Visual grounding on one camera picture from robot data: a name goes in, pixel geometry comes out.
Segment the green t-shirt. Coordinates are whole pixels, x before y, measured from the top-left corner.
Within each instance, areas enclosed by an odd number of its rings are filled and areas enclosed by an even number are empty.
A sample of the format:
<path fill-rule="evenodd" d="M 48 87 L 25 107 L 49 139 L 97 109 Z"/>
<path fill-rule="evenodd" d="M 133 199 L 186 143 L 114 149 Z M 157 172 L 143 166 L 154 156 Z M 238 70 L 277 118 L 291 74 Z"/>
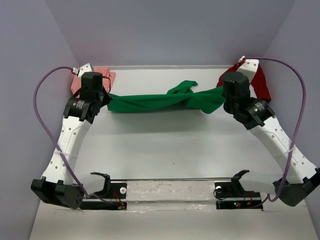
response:
<path fill-rule="evenodd" d="M 196 81 L 184 80 L 166 94 L 125 96 L 111 94 L 112 100 L 107 108 L 115 113 L 140 113 L 179 106 L 182 109 L 200 110 L 205 114 L 211 114 L 224 104 L 225 98 L 221 86 L 194 92 L 192 88 L 197 85 Z"/>

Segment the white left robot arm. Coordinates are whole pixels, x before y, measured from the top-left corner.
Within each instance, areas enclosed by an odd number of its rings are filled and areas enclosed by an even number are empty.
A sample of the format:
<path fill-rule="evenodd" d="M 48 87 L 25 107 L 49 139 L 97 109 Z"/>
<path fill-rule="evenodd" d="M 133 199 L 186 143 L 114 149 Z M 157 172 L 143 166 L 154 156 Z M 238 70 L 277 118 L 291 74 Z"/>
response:
<path fill-rule="evenodd" d="M 84 138 L 111 97 L 103 86 L 103 74 L 85 72 L 80 89 L 67 101 L 62 128 L 51 160 L 41 178 L 33 179 L 31 190 L 44 203 L 77 209 L 86 191 L 74 173 Z"/>

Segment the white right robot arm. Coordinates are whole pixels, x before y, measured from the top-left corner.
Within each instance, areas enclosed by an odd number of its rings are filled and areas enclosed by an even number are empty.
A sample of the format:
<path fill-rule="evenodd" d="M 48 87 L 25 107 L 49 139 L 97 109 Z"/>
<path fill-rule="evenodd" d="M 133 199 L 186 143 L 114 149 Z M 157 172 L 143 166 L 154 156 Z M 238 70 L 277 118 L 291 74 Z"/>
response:
<path fill-rule="evenodd" d="M 278 196 L 294 207 L 320 184 L 320 169 L 307 160 L 281 127 L 268 103 L 251 96 L 250 82 L 243 73 L 228 72 L 222 78 L 224 110 L 254 135 L 277 162 L 282 176 L 257 174 L 241 170 L 231 178 L 230 190 L 235 196 L 260 192 Z"/>

